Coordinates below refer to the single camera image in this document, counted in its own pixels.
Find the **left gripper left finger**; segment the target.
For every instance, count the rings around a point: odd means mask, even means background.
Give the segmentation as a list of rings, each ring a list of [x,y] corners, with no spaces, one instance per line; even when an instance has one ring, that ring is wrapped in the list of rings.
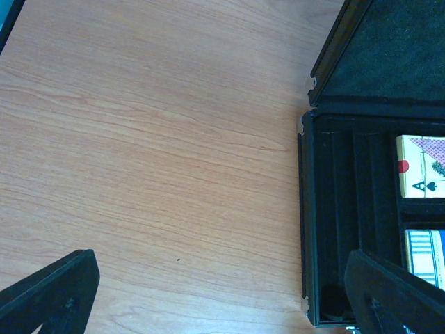
[[[1,290],[2,333],[84,333],[99,285],[91,249],[76,250]]]

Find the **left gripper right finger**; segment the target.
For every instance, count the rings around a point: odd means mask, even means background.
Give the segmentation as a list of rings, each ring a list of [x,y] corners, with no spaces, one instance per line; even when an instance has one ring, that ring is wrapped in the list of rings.
[[[344,282],[361,333],[444,332],[444,291],[395,264],[354,250]]]

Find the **blue playing card deck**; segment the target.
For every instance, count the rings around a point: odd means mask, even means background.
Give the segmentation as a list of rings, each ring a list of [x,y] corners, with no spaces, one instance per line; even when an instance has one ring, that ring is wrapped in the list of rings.
[[[407,269],[444,290],[444,230],[405,231]]]

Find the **red playing card deck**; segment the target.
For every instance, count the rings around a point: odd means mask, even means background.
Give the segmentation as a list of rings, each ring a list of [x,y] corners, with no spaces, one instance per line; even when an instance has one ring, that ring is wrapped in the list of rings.
[[[404,198],[444,197],[444,138],[396,138],[400,192]]]

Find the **black poker set case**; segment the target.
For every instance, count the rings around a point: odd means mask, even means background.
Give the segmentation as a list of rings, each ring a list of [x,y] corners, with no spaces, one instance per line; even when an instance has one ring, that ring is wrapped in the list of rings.
[[[396,138],[444,138],[444,2],[345,1],[311,71],[298,136],[302,295],[356,327],[351,252],[407,268],[405,231],[444,230],[443,198],[404,198]]]

